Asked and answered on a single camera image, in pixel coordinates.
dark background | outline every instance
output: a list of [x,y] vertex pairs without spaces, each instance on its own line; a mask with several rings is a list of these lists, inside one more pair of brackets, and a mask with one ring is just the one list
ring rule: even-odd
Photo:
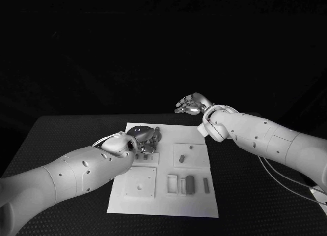
[[327,139],[327,1],[135,2],[2,6],[0,176],[40,116],[172,113],[194,92]]

white board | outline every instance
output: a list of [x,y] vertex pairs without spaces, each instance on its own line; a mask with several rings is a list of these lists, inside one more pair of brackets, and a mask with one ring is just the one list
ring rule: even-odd
[[[211,217],[218,218],[213,182],[210,175],[208,156],[206,150],[206,143],[201,134],[197,131],[195,126],[177,126],[177,125],[162,125],[162,124],[142,124],[142,123],[126,123],[125,132],[133,126],[148,126],[151,128],[158,127],[161,133],[161,140],[157,145],[155,152],[158,153],[154,157],[158,159],[146,160],[145,163],[139,161],[133,162],[132,166],[136,168],[154,168],[155,169],[155,190],[154,198],[146,198],[141,196],[125,197],[125,189],[132,186],[132,194],[139,193],[142,190],[136,190],[136,184],[128,183],[129,171],[116,176],[113,179],[112,193],[109,198],[109,204],[106,213],[121,213],[121,214],[146,214],[146,215],[172,215],[172,216],[193,216],[193,217]],[[203,166],[197,166],[195,163],[200,160],[187,163],[184,166],[174,166],[174,144],[184,144],[185,146],[193,145],[197,151],[194,157],[200,157]],[[193,152],[185,154],[187,157],[193,156]],[[185,184],[185,176],[194,176],[194,186],[195,193],[193,195],[185,194],[185,190],[181,189],[181,184]],[[175,176],[177,182],[177,194],[168,194],[168,176]],[[204,182],[203,178],[207,178],[208,193],[204,192]]]

dark tablecloth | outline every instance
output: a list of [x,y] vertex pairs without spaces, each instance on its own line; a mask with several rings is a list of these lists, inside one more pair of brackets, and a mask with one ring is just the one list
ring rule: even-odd
[[[126,122],[198,126],[201,114],[43,116],[2,177],[47,164],[99,138],[123,131]],[[17,235],[327,235],[327,217],[319,205],[278,185],[257,157],[239,149],[231,140],[217,143],[207,136],[206,145],[218,219],[108,214],[110,181],[44,210]],[[295,170],[270,163],[283,175],[303,183]],[[305,187],[273,176],[293,191],[311,197]]]

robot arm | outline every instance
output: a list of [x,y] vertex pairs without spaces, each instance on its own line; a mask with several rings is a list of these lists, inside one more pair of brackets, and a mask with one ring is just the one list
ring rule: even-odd
[[152,153],[159,138],[158,128],[133,127],[128,133],[108,136],[44,166],[1,178],[0,236],[14,236],[43,210],[89,193],[123,174],[135,154]]
[[327,140],[282,127],[267,119],[239,113],[223,105],[200,105],[187,96],[175,105],[175,113],[203,112],[197,127],[203,136],[221,142],[233,139],[239,148],[299,171],[316,183],[327,194]]

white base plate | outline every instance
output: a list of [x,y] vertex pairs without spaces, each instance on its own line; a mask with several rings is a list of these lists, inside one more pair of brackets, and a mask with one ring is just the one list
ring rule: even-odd
[[[197,131],[195,126],[177,126],[161,124],[126,123],[125,132],[133,126],[158,127],[162,138],[157,145],[158,164],[145,163],[142,167],[155,168],[155,197],[152,199],[142,197],[123,197],[123,190],[128,185],[126,173],[113,179],[112,193],[106,213],[145,214],[145,215],[172,215],[218,218],[214,200],[214,190],[210,169],[200,169],[188,166],[187,168],[174,167],[174,144],[204,145],[198,152],[201,160],[208,162],[204,138]],[[167,194],[167,176],[177,176],[177,195]],[[195,193],[194,195],[181,194],[181,179],[187,175],[194,176]],[[203,178],[207,178],[208,193],[204,193]]]

